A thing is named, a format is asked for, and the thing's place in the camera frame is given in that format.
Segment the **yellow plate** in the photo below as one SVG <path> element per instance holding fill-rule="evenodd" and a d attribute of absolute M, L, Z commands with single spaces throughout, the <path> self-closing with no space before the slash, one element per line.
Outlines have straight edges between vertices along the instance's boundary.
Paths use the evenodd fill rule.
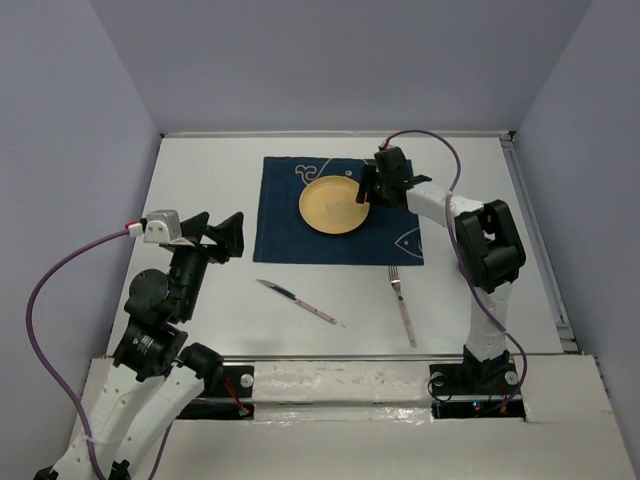
<path fill-rule="evenodd" d="M 312 229 L 342 235 L 358 229 L 366 221 L 370 205 L 359 204 L 359 184 L 348 177 L 330 175 L 312 181 L 299 197 L 298 208 Z"/>

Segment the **blue embroidered cloth placemat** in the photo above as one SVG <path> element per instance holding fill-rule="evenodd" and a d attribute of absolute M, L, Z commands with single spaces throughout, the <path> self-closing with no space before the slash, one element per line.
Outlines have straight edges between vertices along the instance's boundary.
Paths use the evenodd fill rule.
<path fill-rule="evenodd" d="M 321 233 L 304 220 L 299 197 L 311 181 L 339 175 L 356 182 L 371 159 L 266 157 L 257 214 L 253 260 L 259 263 L 420 266 L 418 216 L 397 208 L 374 206 L 354 231 Z"/>

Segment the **knife with pink handle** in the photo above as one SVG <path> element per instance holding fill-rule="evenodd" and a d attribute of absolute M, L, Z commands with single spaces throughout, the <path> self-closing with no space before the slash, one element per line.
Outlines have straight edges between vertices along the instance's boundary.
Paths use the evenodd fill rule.
<path fill-rule="evenodd" d="M 320 319 L 322 319 L 323 321 L 334 325 L 334 326 L 340 326 L 342 328 L 345 328 L 345 325 L 343 323 L 339 323 L 334 317 L 332 317 L 331 315 L 319 310 L 318 308 L 316 308 L 315 306 L 309 304 L 308 302 L 305 302 L 304 300 L 300 299 L 298 296 L 296 296 L 293 292 L 291 292 L 290 290 L 287 290 L 285 288 L 283 288 L 282 286 L 265 280 L 265 279 L 257 279 L 256 282 L 260 285 L 262 285 L 263 287 L 267 288 L 268 290 L 270 290 L 271 292 L 285 298 L 286 300 L 288 300 L 289 302 L 297 305 L 298 307 L 302 308 L 303 310 L 311 313 L 312 315 L 314 315 L 315 317 L 318 317 Z"/>

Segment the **fork with pink handle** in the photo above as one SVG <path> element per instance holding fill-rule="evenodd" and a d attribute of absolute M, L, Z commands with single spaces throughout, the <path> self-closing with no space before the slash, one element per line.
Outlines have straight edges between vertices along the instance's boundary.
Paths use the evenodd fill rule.
<path fill-rule="evenodd" d="M 415 337 L 414 328 L 411 322 L 411 318 L 404 300 L 404 295 L 402 293 L 401 280 L 399 278 L 398 267 L 389 266 L 388 275 L 389 275 L 389 282 L 390 282 L 391 288 L 393 289 L 396 295 L 398 308 L 399 308 L 401 318 L 404 324 L 404 328 L 408 337 L 409 345 L 412 348 L 416 348 L 417 341 Z"/>

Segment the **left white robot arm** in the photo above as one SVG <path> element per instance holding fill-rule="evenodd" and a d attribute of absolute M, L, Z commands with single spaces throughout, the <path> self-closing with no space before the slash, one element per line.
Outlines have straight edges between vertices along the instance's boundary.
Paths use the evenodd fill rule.
<path fill-rule="evenodd" d="M 208 266 L 242 256 L 243 223 L 240 212 L 213 226 L 206 212 L 180 220 L 174 210 L 156 210 L 67 255 L 38 281 L 26 306 L 28 339 L 73 403 L 81 427 L 63 456 L 36 478 L 131 479 L 153 446 L 165 446 L 182 410 L 219 388 L 222 356 L 200 343 L 188 344 L 187 333 L 178 326 L 192 318 Z M 79 253 L 121 237 L 141 238 L 172 257 L 167 270 L 146 269 L 131 281 L 124 305 L 127 326 L 98 398 L 86 410 L 36 339 L 35 301 L 53 274 Z"/>

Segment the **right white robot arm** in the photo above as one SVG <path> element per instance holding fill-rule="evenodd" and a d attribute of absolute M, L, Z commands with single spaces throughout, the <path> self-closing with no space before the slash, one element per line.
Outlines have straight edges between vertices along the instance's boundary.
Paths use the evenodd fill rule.
<path fill-rule="evenodd" d="M 468 390 L 482 392 L 509 364 L 508 301 L 526 253 L 508 204 L 483 203 L 455 193 L 462 164 L 457 153 L 453 157 L 455 174 L 445 189 L 428 176 L 413 174 L 399 147 L 382 146 L 374 163 L 362 170 L 356 202 L 404 207 L 447 230 L 472 296 L 470 329 L 457 376 Z"/>

